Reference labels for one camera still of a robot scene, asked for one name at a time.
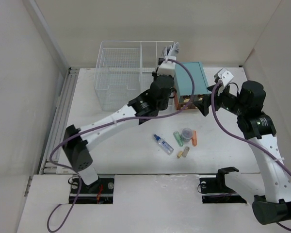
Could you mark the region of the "aluminium rail left side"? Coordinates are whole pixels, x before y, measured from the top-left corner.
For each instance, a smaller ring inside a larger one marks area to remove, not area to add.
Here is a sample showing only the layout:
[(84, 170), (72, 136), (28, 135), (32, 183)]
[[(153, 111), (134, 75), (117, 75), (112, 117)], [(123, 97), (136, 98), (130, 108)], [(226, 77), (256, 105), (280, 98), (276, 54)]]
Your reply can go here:
[(56, 166), (49, 162), (49, 155), (63, 138), (79, 71), (80, 69), (76, 67), (71, 67), (67, 71), (61, 93), (56, 101), (55, 115), (37, 172), (39, 175), (53, 174), (56, 172)]

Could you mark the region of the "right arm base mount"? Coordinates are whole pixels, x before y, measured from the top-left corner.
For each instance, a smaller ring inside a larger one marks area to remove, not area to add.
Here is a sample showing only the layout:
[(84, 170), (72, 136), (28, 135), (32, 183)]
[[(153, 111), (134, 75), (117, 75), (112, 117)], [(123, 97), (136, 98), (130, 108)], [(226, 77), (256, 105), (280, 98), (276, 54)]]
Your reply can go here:
[(245, 199), (226, 187), (223, 179), (215, 174), (200, 175), (197, 190), (202, 195), (203, 204), (247, 204)]

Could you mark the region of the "teal orange drawer box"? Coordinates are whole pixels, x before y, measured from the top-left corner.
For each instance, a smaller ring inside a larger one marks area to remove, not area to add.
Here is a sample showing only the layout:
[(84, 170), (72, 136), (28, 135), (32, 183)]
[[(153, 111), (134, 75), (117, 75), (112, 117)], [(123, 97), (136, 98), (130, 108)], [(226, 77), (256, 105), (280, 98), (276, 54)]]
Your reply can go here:
[[(194, 101), (203, 99), (206, 94), (209, 94), (207, 87), (209, 86), (204, 67), (201, 62), (185, 62), (182, 63), (194, 80)], [(175, 108), (177, 110), (182, 109), (183, 106), (189, 102), (192, 95), (192, 81), (187, 71), (176, 64), (175, 66), (175, 89), (176, 96), (174, 97)]]

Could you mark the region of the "clear blue spray bottle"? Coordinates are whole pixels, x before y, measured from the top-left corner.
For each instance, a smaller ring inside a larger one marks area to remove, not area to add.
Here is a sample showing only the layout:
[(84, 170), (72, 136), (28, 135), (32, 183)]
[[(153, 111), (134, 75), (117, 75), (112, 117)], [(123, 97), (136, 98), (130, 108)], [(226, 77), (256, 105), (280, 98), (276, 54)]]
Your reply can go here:
[(153, 134), (153, 137), (157, 144), (165, 151), (168, 155), (171, 155), (174, 152), (174, 149), (160, 136)]

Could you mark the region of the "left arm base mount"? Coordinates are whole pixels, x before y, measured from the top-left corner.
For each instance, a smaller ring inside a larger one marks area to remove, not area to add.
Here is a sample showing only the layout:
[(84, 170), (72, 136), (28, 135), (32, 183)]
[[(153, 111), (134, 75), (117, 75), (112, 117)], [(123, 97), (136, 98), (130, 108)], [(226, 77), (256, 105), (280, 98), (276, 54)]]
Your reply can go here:
[[(113, 204), (114, 179), (112, 175), (102, 175), (98, 184), (88, 186), (81, 183), (81, 190), (76, 204)], [(72, 204), (78, 191), (79, 179), (73, 176), (68, 179), (70, 185), (69, 204)]]

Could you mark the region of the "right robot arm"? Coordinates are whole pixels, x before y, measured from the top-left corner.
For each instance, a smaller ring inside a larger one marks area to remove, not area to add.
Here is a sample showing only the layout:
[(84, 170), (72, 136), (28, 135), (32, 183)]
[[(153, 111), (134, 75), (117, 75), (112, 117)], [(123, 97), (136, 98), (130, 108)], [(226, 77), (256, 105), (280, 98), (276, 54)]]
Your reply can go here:
[[(272, 119), (263, 112), (266, 92), (262, 84), (245, 81), (238, 94), (229, 91), (229, 85), (217, 81), (209, 86), (209, 94), (194, 102), (202, 115), (212, 112), (218, 126), (229, 136), (247, 143), (258, 164), (264, 191), (245, 180), (235, 167), (217, 171), (215, 178), (201, 179), (202, 194), (221, 193), (227, 196), (233, 192), (240, 195), (251, 206), (257, 221), (262, 225), (291, 220), (291, 172), (285, 167), (280, 155), (276, 129)], [(225, 109), (237, 116), (237, 125), (243, 137), (226, 130), (216, 115)]]

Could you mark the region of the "clear jar of paperclips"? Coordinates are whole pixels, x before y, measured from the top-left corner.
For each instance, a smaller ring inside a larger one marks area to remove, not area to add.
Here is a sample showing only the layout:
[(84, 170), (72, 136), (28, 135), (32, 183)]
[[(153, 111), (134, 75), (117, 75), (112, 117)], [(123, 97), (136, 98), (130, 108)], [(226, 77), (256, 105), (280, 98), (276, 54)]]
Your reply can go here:
[(190, 128), (184, 128), (181, 132), (181, 139), (184, 143), (189, 142), (193, 137), (193, 131)]

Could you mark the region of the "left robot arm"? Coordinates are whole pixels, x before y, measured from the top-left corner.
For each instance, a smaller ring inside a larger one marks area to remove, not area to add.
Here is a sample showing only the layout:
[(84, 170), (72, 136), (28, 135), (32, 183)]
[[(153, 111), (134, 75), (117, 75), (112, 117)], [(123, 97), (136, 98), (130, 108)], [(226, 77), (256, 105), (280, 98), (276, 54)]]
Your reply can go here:
[(99, 186), (99, 176), (95, 171), (90, 155), (98, 144), (113, 135), (156, 117), (159, 111), (166, 110), (170, 95), (173, 92), (174, 78), (170, 75), (159, 75), (150, 88), (130, 100), (115, 113), (87, 126), (66, 128), (64, 139), (76, 136), (65, 143), (62, 148), (73, 170), (82, 179), (82, 187), (87, 192), (95, 192)]

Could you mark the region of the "green transparent case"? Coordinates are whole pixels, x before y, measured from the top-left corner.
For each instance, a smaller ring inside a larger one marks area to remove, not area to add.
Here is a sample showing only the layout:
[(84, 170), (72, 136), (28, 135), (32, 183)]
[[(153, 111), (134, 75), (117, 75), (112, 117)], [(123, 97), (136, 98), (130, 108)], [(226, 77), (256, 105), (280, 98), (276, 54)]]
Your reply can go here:
[(173, 133), (173, 136), (174, 136), (175, 140), (177, 141), (178, 145), (179, 145), (180, 147), (183, 147), (184, 143), (183, 143), (183, 141), (182, 141), (182, 138), (181, 138), (180, 133), (179, 133), (178, 131), (175, 131), (175, 132)]

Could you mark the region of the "orange transparent case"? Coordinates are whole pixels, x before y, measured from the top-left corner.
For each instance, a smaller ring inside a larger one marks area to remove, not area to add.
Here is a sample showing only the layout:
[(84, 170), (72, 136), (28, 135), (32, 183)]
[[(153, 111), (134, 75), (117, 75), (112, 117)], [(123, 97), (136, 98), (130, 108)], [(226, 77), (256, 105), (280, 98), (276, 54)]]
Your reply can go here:
[(196, 131), (192, 131), (192, 145), (194, 147), (197, 146), (197, 132)]

